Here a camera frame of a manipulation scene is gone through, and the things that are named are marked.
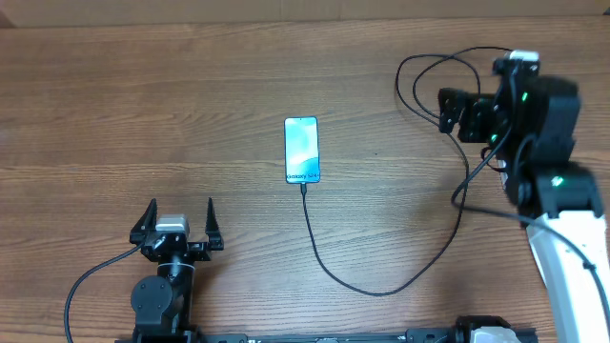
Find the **wooden table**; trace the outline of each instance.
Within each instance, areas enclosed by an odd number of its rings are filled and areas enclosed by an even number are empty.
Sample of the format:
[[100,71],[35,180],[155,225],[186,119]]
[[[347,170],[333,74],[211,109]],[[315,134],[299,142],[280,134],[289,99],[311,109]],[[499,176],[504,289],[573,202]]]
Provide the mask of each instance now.
[[[451,142],[394,93],[407,55],[476,45],[538,50],[542,72],[579,82],[573,158],[610,203],[610,21],[512,18],[0,30],[0,341],[64,342],[66,295],[88,268],[128,250],[157,198],[204,236],[211,196],[226,250],[197,267],[193,320],[206,333],[363,333],[448,326],[496,314],[555,341],[545,289],[516,222],[464,215],[438,262],[403,292],[373,298],[317,265],[297,186],[284,182],[283,119],[319,119],[322,182],[309,188],[320,254],[372,291],[404,283],[442,247],[463,178]],[[464,55],[498,80],[500,52]],[[431,60],[407,66],[415,75]],[[447,63],[421,81],[475,89]],[[471,165],[481,145],[464,145]],[[505,211],[486,170],[468,202]],[[128,336],[135,255],[91,276],[72,302],[76,342]]]

